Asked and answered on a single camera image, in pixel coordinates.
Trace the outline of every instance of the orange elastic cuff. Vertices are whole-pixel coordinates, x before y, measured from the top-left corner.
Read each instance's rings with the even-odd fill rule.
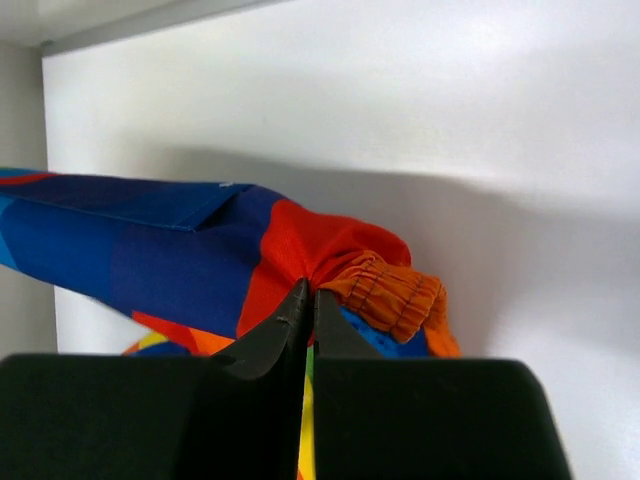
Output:
[[[367,251],[320,288],[333,291],[343,306],[400,343],[422,328],[433,355],[460,356],[447,323],[447,292],[437,277],[390,265]]]

